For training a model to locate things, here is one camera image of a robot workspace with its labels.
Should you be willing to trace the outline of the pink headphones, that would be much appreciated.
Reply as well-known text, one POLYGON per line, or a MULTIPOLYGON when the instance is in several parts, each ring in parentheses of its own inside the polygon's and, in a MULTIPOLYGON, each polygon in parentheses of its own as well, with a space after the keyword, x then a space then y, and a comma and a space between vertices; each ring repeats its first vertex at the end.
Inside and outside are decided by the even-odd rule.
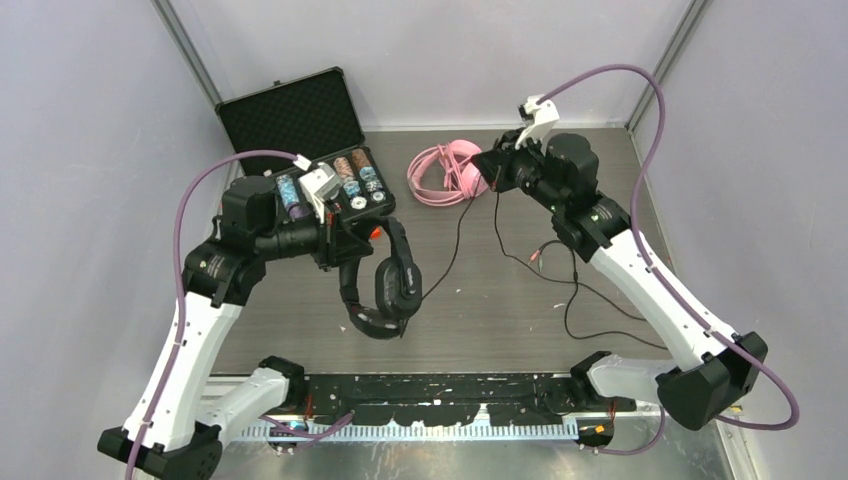
POLYGON ((430 207, 449 207, 481 196, 488 187, 472 163, 473 156, 480 152, 482 149, 476 143, 457 139, 417 154, 406 171, 407 185, 413 197, 430 207), (442 172, 441 186, 431 189, 423 181, 436 166, 442 172))

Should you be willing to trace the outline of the black headphones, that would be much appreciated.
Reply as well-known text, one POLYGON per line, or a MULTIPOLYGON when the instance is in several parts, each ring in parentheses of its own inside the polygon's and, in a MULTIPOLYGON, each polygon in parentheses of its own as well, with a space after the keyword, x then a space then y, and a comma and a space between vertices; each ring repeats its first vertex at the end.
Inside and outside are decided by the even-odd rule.
POLYGON ((414 262, 406 230, 395 217, 363 219, 355 225, 353 234, 369 246, 370 235, 377 228, 387 233, 391 251, 375 270, 376 306, 369 308, 360 302, 359 255, 338 267, 339 293, 348 318, 357 330, 372 339, 390 340, 403 336, 408 321, 421 307, 422 275, 414 262))

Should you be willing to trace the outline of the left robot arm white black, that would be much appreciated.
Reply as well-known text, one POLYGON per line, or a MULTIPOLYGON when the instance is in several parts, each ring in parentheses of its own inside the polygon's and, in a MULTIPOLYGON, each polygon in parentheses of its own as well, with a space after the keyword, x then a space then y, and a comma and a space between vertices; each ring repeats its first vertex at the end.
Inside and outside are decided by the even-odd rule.
POLYGON ((174 258, 176 306, 169 339, 136 407, 119 427, 103 431, 99 452, 122 462, 127 478, 208 479, 225 447, 277 408, 298 412, 308 398, 304 369, 270 356, 241 384, 203 408, 201 397, 225 338, 271 261, 315 256, 335 266, 340 226, 339 178, 315 170, 292 188, 290 218, 279 181, 250 176, 224 192, 210 237, 174 258))

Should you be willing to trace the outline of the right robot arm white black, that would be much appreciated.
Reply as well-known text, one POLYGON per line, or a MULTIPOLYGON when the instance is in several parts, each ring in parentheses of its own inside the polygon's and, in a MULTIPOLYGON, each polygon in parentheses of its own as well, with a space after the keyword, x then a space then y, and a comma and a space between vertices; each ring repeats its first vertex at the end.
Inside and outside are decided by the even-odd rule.
POLYGON ((683 288, 651 248, 640 251, 641 235, 630 216, 598 189, 599 158, 587 139, 554 135, 515 147, 508 132, 472 162, 495 192, 520 189, 551 213, 558 239, 613 282, 660 336, 668 361, 627 359, 597 352, 575 365, 574 403, 596 410, 623 397, 662 406, 679 425, 699 430, 752 389, 758 373, 746 361, 768 353, 756 333, 739 335, 719 320, 700 326, 690 315, 706 308, 683 288))

